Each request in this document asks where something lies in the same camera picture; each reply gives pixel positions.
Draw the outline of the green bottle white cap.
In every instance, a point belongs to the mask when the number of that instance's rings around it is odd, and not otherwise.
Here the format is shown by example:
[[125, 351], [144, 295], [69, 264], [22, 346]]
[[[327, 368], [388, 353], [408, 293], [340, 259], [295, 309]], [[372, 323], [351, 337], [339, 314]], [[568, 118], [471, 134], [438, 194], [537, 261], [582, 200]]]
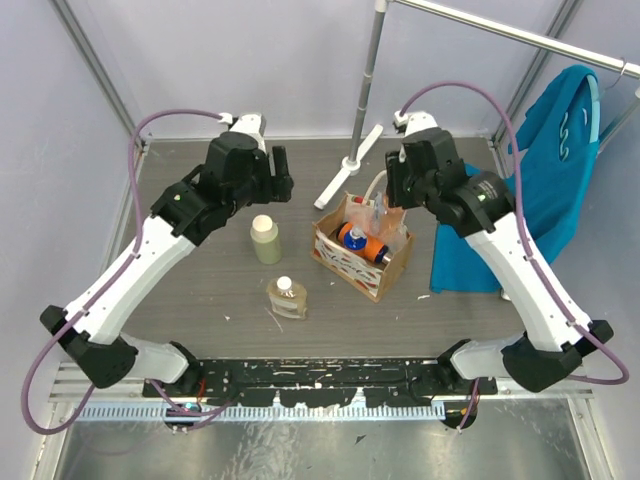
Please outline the green bottle white cap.
[[256, 256], [266, 265], [278, 263], [282, 258], [278, 225], [266, 215], [257, 215], [251, 223], [250, 236]]

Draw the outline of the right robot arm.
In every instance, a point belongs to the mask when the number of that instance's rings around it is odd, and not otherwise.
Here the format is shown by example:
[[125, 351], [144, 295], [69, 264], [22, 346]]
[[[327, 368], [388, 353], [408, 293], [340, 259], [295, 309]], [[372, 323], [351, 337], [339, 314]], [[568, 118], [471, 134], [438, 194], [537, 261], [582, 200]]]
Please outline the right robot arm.
[[605, 320], [578, 307], [517, 223], [516, 200], [497, 174], [467, 173], [451, 134], [431, 127], [406, 135], [387, 153], [393, 207], [424, 207], [452, 227], [489, 267], [524, 325], [521, 336], [463, 340], [440, 358], [438, 379], [459, 394], [477, 377], [510, 377], [530, 392], [569, 378], [584, 357], [612, 339]]

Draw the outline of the orange bottle blue pump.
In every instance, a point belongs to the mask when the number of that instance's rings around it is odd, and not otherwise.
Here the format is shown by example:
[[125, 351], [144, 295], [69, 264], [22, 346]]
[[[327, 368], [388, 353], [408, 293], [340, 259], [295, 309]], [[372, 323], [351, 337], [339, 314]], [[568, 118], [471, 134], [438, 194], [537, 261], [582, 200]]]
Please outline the orange bottle blue pump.
[[343, 244], [351, 251], [363, 251], [367, 245], [366, 233], [356, 226], [351, 226], [344, 232]]

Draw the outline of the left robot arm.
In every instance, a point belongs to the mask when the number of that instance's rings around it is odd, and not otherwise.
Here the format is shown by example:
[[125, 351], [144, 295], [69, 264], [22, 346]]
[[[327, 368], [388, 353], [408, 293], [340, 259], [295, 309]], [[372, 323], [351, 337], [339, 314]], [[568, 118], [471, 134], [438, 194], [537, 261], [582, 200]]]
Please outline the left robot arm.
[[246, 206], [289, 201], [293, 186], [284, 147], [266, 153], [249, 134], [221, 134], [210, 142], [204, 163], [156, 200], [128, 249], [75, 301], [48, 306], [41, 323], [98, 389], [136, 378], [191, 395], [203, 377], [195, 356], [177, 342], [125, 335], [123, 327], [155, 285], [212, 232]]

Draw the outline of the pink cap peach bottle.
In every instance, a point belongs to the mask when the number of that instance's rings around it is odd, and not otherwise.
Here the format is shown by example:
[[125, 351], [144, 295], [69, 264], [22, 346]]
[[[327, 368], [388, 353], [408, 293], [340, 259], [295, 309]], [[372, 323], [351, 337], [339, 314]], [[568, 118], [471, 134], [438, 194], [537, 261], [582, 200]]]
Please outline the pink cap peach bottle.
[[391, 207], [388, 197], [378, 192], [374, 197], [370, 231], [392, 252], [400, 250], [406, 243], [406, 212], [401, 207]]

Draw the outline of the clear yellowish soap bottle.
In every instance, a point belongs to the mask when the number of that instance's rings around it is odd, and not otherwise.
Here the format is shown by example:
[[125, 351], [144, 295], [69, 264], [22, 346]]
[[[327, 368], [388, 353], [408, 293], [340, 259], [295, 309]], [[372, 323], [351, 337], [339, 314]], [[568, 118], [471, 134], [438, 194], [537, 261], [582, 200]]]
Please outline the clear yellowish soap bottle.
[[305, 319], [308, 293], [306, 288], [289, 276], [272, 279], [266, 289], [274, 314], [289, 319]]

